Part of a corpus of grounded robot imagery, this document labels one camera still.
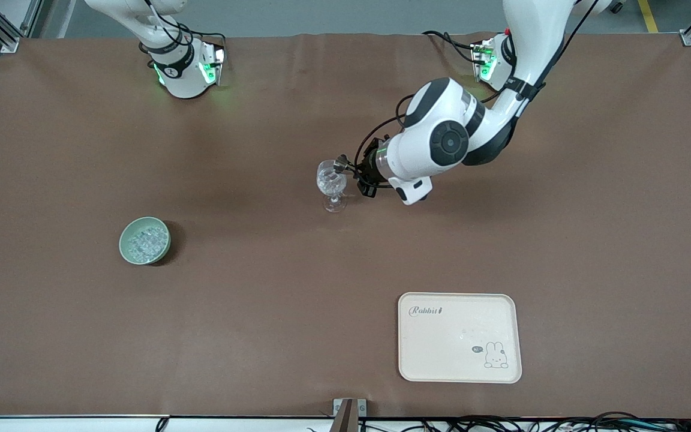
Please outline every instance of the bunny illustration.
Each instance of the bunny illustration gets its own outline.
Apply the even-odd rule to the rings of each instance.
[[[505,356],[503,344],[500,342],[487,342],[487,355],[485,356],[485,367],[495,367],[506,369],[508,358]]]

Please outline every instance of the white robotic arm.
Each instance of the white robotic arm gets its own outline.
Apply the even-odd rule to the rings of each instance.
[[[224,47],[201,41],[171,17],[187,0],[85,0],[140,39],[154,60],[159,82],[178,98],[194,98],[220,79]]]
[[[610,2],[503,0],[516,65],[492,109],[448,77],[424,85],[408,106],[405,130],[367,147],[356,168],[362,193],[387,181],[411,205],[431,191],[432,175],[460,163],[492,161],[508,144],[516,121],[558,60],[570,12],[573,8],[598,12]]]

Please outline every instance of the yellow floor line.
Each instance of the yellow floor line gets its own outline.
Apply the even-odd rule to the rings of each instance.
[[[647,24],[647,32],[657,33],[657,24],[655,24],[655,18],[652,16],[650,3],[647,0],[639,0],[639,8],[641,8],[641,14],[644,16],[644,23]]]

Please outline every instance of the clear glass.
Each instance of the clear glass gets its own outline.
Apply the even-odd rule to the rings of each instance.
[[[316,170],[316,185],[324,196],[324,209],[330,213],[337,213],[346,208],[346,195],[343,191],[348,184],[348,178],[343,173],[335,172],[335,160],[329,159],[319,164]]]

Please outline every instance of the brown table mat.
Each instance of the brown table mat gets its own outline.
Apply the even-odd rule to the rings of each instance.
[[[25,39],[0,60],[0,413],[318,415],[366,397],[372,415],[691,418],[677,35],[576,36],[497,161],[418,205],[381,191],[337,215],[319,161],[435,77],[488,95],[450,47],[234,39],[227,87],[182,101],[136,44]],[[144,215],[175,233],[160,267],[118,253]],[[521,380],[403,380],[405,292],[510,295]]]

